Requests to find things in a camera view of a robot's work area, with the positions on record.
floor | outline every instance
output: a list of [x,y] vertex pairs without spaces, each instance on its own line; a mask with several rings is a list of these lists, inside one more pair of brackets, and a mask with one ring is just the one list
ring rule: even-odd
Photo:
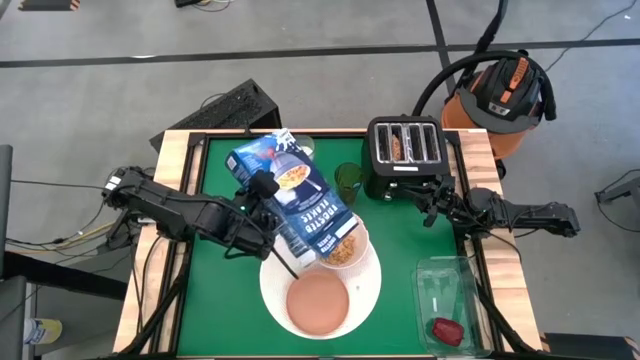
[[[639,163],[640,5],[590,42],[575,42],[630,3],[512,0],[495,40],[532,49],[543,67],[578,46],[549,71],[558,120],[528,136],[506,161],[503,182],[513,202],[573,206],[582,226],[573,239],[539,232],[518,240],[541,331],[640,339],[640,239],[608,223],[593,197]],[[497,1],[235,0],[218,13],[176,9],[170,0],[83,0],[77,12],[18,5],[0,6],[0,143],[15,148],[14,178],[101,185],[116,166],[153,166],[147,139],[247,78],[276,101],[289,127],[363,127],[375,116],[409,113],[442,61],[473,50]],[[309,50],[326,48],[339,50]],[[443,87],[425,114],[437,117],[445,94]],[[68,235],[99,201],[91,190],[15,184],[9,235],[32,242]],[[605,211],[639,223],[624,199]],[[100,221],[114,216],[105,211]],[[106,355],[113,336],[45,359]]]

green table surface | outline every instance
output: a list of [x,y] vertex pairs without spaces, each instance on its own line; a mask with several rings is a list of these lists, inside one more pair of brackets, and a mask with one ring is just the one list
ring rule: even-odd
[[[238,182],[224,167],[229,152],[247,140],[211,140],[202,191],[232,197]],[[314,162],[330,184],[344,162],[360,163],[362,140],[316,139]],[[362,325],[332,340],[289,333],[268,312],[260,294],[260,261],[225,260],[224,248],[196,241],[182,317],[178,354],[233,355],[407,355],[427,354],[416,320],[412,273],[419,260],[454,256],[451,224],[438,217],[425,229],[424,215],[410,202],[383,202],[360,191],[353,211],[364,221],[382,268],[375,308]]]

blue cereal box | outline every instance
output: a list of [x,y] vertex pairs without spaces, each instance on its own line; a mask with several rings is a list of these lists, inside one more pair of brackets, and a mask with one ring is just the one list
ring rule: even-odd
[[245,188],[258,170],[274,174],[280,190],[266,205],[294,233],[283,234],[290,248],[297,235],[326,258],[358,224],[287,129],[234,149],[226,165]]

wooden table edge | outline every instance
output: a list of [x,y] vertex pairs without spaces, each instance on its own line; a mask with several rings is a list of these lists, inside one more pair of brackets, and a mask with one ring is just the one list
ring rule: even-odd
[[[361,134],[366,132],[365,128],[326,128],[326,129],[290,129],[292,133],[353,133]],[[467,168],[467,177],[471,187],[486,187],[499,194],[502,194],[502,186],[498,179],[498,174],[491,152],[491,146],[487,133],[484,129],[445,129],[455,130],[460,134],[463,148],[463,156]],[[272,132],[273,129],[256,129],[252,130],[254,134],[266,134]],[[164,134],[164,140],[160,154],[158,155],[158,163],[156,166],[156,174],[154,180],[174,189],[179,189],[184,169],[184,162],[187,154],[189,136],[192,133],[206,134],[238,134],[244,133],[241,129],[210,129],[210,130],[167,130]],[[455,169],[455,157],[449,151],[450,165],[453,161],[452,172],[457,175]],[[200,156],[194,154],[194,161],[199,161]],[[199,166],[192,166],[190,178],[188,181],[189,193],[195,191],[195,181]],[[496,230],[504,239],[515,245],[513,235],[505,230]],[[142,267],[144,261],[149,254],[151,244],[156,239],[155,226],[146,226],[142,229],[138,249],[135,256],[136,273],[138,274],[138,284],[141,284]],[[146,321],[153,312],[160,289],[160,281],[164,264],[167,257],[168,241],[161,240],[154,247],[149,260],[147,271],[147,279],[145,284],[145,294],[143,302],[143,318]],[[487,238],[483,240],[483,250],[491,281],[491,292],[494,296],[495,303],[511,326],[520,334],[524,341],[533,348],[540,349],[542,347],[539,332],[536,326],[535,317],[531,300],[527,291],[524,273],[521,264],[518,261],[518,255],[506,244],[496,240],[495,238]],[[177,268],[181,262],[181,252],[176,255]],[[517,301],[510,301],[513,294],[519,295]],[[170,337],[173,320],[173,307],[167,312],[165,317],[163,331],[161,334],[160,351],[168,349],[168,339]],[[138,304],[136,299],[136,291],[134,287],[133,277],[130,277],[127,296],[125,298],[120,323],[113,346],[113,351],[118,352],[125,348],[136,334],[136,323],[138,318]]]

wooden table frame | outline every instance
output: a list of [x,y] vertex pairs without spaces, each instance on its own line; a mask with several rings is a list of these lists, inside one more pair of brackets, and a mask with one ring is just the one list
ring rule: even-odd
[[[331,133],[341,134],[364,134],[366,129],[292,129],[293,133],[307,133],[327,135]],[[464,159],[466,177],[469,187],[485,187],[499,194],[502,194],[502,187],[493,160],[493,154],[487,133],[478,129],[459,129],[458,135],[461,143],[462,157]],[[253,130],[253,134],[269,133],[271,130]],[[216,134],[219,136],[242,136],[242,130],[171,130],[165,132],[162,149],[158,157],[158,164],[154,180],[166,186],[181,190],[189,194],[194,194],[201,184],[198,179],[202,179],[205,163],[201,163],[203,155],[203,140],[206,134]],[[456,177],[456,190],[460,193],[460,176],[458,175],[458,164],[453,148],[449,146],[449,164],[452,175]],[[515,245],[513,235],[506,229],[494,231],[500,237]],[[157,238],[154,225],[146,226],[142,229],[135,256],[135,268],[138,277],[138,285],[142,282],[142,273],[145,260],[149,256],[146,271],[145,287],[142,304],[142,319],[146,322],[155,310],[158,299],[161,298],[162,283],[172,281],[180,268],[185,254],[185,244],[170,245],[169,241],[161,239],[151,249]],[[470,242],[467,242],[467,251],[472,254],[474,249]],[[482,240],[482,253],[476,256],[480,263],[486,264],[486,274],[491,284],[491,294],[494,303],[500,309],[510,325],[518,332],[523,340],[531,347],[540,349],[541,342],[536,327],[533,309],[529,299],[529,293],[524,279],[522,266],[519,262],[518,254],[507,244],[502,243],[494,237]],[[174,331],[176,309],[182,310],[183,304],[176,304],[181,301],[178,297],[173,301],[171,307],[166,312],[162,322],[161,331],[157,331],[151,338],[145,352],[164,352],[174,349],[177,345],[179,331]],[[486,313],[481,310],[481,315],[486,317]],[[129,281],[127,296],[123,305],[120,324],[116,335],[113,350],[115,352],[125,348],[136,335],[138,319],[138,302],[133,275]],[[488,340],[491,329],[487,331],[484,338]]]

